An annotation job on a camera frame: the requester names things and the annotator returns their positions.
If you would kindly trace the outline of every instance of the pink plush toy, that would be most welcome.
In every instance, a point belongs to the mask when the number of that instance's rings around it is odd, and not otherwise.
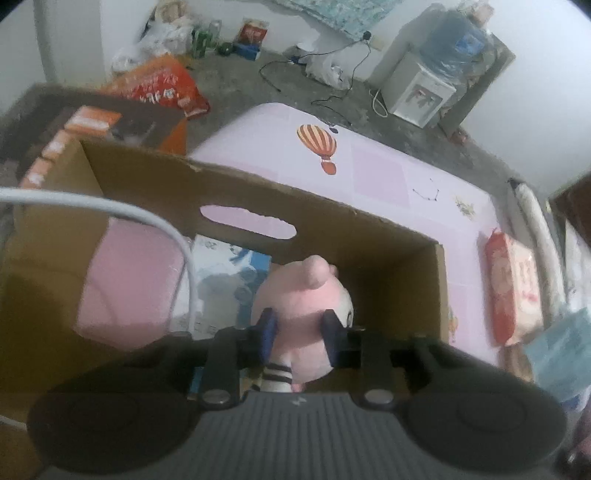
[[[320,319],[332,309],[343,326],[353,323],[349,292],[337,278],[334,265],[312,255],[273,271],[258,289],[251,323],[270,307],[278,320],[278,332],[261,390],[301,391],[303,384],[328,374],[332,367],[320,333]]]

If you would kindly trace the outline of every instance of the red snack bag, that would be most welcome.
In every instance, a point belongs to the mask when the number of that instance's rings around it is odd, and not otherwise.
[[[187,70],[168,54],[125,73],[101,91],[140,102],[177,107],[187,118],[204,115],[210,109],[209,102],[199,93]]]
[[[245,18],[244,25],[238,34],[236,41],[242,45],[256,45],[260,47],[267,34],[269,22]]]

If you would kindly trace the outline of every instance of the screw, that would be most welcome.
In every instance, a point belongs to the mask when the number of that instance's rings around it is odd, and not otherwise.
[[[381,388],[374,388],[365,392],[365,400],[372,405],[388,405],[394,400],[394,394],[388,390],[382,390]]]
[[[207,390],[203,394],[203,401],[210,405],[224,405],[230,401],[230,394],[225,390]]]

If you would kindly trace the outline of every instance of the table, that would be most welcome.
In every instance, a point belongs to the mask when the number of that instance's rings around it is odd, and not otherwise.
[[[437,240],[445,251],[453,319],[449,341],[499,365],[500,347],[491,331],[483,246],[500,228],[502,218],[486,192],[393,148],[343,127],[326,125],[281,103],[252,108],[199,145],[189,157],[347,203]]]

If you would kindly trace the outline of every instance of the power cord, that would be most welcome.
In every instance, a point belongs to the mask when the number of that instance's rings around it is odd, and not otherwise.
[[[267,77],[265,77],[263,75],[263,70],[266,69],[269,65],[273,64],[273,63],[291,63],[289,60],[271,60],[270,62],[265,63],[260,69],[259,69],[259,75],[261,76],[261,78],[263,79],[263,81],[269,85],[271,85],[275,90],[277,90],[277,92],[281,93],[281,89],[276,86],[272,81],[270,81]]]
[[[353,89],[353,83],[355,81],[355,71],[371,55],[371,47],[369,46],[369,41],[368,40],[369,39],[368,38],[366,39],[365,38],[365,35],[364,35],[364,38],[362,40],[359,40],[359,41],[353,43],[353,44],[363,43],[364,45],[367,46],[368,52],[365,55],[365,57],[363,57],[363,59],[355,66],[355,68],[353,68],[353,72],[351,73],[351,84],[349,85],[349,88],[347,88],[346,92],[342,96],[340,96],[340,95],[329,95],[327,98],[322,98],[322,99],[318,99],[318,100],[312,100],[310,102],[311,105],[321,106],[321,107],[324,107],[324,108],[327,108],[327,109],[333,111],[334,113],[336,113],[337,115],[339,115],[341,118],[343,118],[345,120],[345,122],[347,122],[347,124],[349,126],[351,126],[352,123],[347,119],[347,117],[345,117],[342,113],[338,112],[337,110],[335,110],[331,106],[322,105],[321,102],[328,102],[328,101],[332,100],[333,98],[338,99],[338,100],[344,100],[344,98],[347,97],[347,95],[349,94],[349,92]]]
[[[365,32],[363,34],[363,37],[361,38],[361,40],[355,40],[354,42],[351,42],[347,45],[344,45],[342,47],[336,48],[334,50],[331,51],[325,51],[324,53],[307,53],[306,55],[302,55],[301,57],[298,58],[298,61],[301,59],[304,59],[306,57],[311,57],[311,56],[322,56],[322,55],[330,55],[331,53],[336,53],[338,51],[344,50],[346,48],[352,47],[353,45],[357,44],[357,43],[361,43],[361,42],[367,42],[369,39],[371,38],[371,33],[369,31]],[[272,81],[269,80],[269,78],[267,78],[264,74],[263,74],[263,70],[265,70],[269,65],[273,64],[273,63],[293,63],[291,60],[271,60],[267,63],[265,63],[260,69],[259,69],[259,75],[261,76],[261,78],[263,79],[263,81],[265,83],[267,83],[268,85],[272,86],[275,90],[277,90],[278,93],[281,93],[281,89],[275,85]]]
[[[137,222],[153,226],[166,233],[180,248],[187,264],[189,277],[189,332],[193,331],[197,319],[197,267],[193,260],[191,248],[185,237],[170,223],[158,215],[147,210],[99,197],[81,195],[77,193],[54,192],[50,190],[30,190],[16,188],[0,188],[0,203],[17,205],[56,205],[63,207],[86,208],[108,213],[109,215],[130,218]]]
[[[390,114],[390,112],[388,112],[388,109],[385,107],[385,105],[384,105],[382,102],[380,102],[380,101],[378,100],[378,95],[379,95],[379,93],[380,93],[381,91],[382,91],[381,89],[378,89],[378,90],[375,92],[375,95],[372,95],[372,94],[371,94],[371,90],[369,90],[369,96],[374,98],[374,99],[372,100],[372,102],[371,102],[371,108],[373,108],[373,109],[374,109],[374,113],[375,113],[377,116],[380,116],[380,117],[382,117],[382,118],[388,118],[388,115]],[[375,104],[376,104],[376,103],[377,103],[377,104],[378,104],[378,105],[379,105],[379,106],[382,108],[382,110],[384,110],[384,112],[385,112],[385,115],[382,115],[381,113],[379,113],[379,112],[378,112],[378,111],[375,109]]]

